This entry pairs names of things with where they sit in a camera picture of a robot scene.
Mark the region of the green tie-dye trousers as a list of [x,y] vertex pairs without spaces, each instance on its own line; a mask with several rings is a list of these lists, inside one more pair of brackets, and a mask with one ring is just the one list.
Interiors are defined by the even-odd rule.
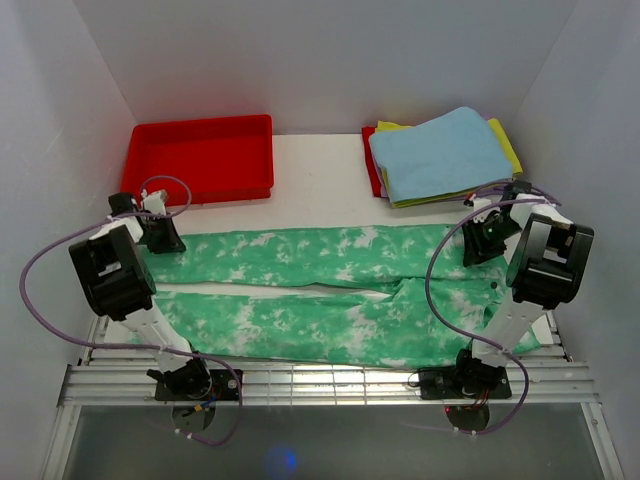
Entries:
[[507,263],[463,266],[448,225],[187,235],[144,254],[155,300],[216,355],[418,369],[455,361],[496,313]]

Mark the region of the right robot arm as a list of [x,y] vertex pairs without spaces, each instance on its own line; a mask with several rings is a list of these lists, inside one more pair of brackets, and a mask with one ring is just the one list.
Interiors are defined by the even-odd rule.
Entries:
[[460,351],[452,371],[454,390],[464,397],[488,397],[503,389],[508,398],[506,355],[543,314],[571,302],[581,285],[594,230],[562,216],[528,182],[508,184],[502,200],[514,201],[480,215],[463,227],[466,267],[493,260],[506,251],[505,241],[519,236],[505,283],[509,291],[480,333]]

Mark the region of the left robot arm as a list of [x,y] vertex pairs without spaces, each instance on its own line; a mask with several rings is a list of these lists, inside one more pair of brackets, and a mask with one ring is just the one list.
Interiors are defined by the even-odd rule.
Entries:
[[112,217],[69,254],[91,309],[132,332],[152,352],[158,368],[148,375],[180,398],[199,400],[212,391],[204,360],[194,358],[191,343],[178,334],[155,302],[156,285],[140,246],[156,255],[183,253],[186,246],[166,210],[164,190],[109,197]]

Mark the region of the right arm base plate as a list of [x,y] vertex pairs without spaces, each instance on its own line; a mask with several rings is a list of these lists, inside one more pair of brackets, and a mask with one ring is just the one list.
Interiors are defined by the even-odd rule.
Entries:
[[423,400],[510,399],[512,390],[504,368],[463,371],[455,366],[424,368],[418,372]]

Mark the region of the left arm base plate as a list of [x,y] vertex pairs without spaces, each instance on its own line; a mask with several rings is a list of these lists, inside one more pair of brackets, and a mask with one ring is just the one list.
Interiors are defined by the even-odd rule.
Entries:
[[211,369],[211,385],[206,396],[200,398],[192,398],[186,394],[172,393],[166,386],[161,383],[156,384],[153,399],[162,402],[204,402],[211,398],[219,401],[238,401],[240,397],[240,389],[244,380],[244,371],[235,369],[235,376],[228,370]]

